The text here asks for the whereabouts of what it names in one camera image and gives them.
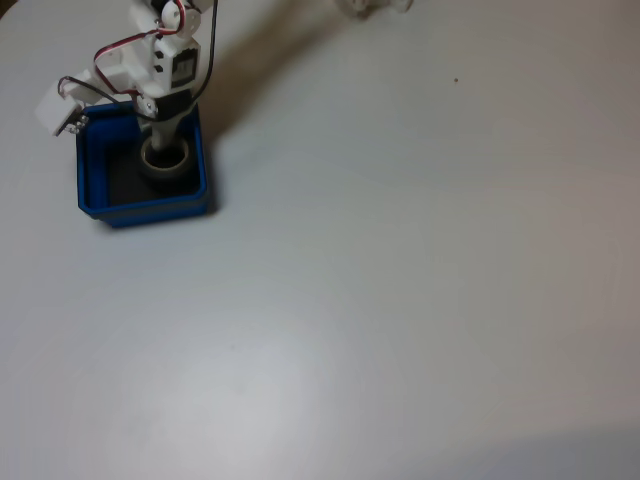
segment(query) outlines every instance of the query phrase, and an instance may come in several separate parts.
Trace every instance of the white surface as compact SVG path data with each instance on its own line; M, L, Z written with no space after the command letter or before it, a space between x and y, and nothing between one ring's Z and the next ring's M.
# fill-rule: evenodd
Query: white surface
M1 478L638 478L637 2L222 2L224 206L112 232L33 111L127 4L0 22Z

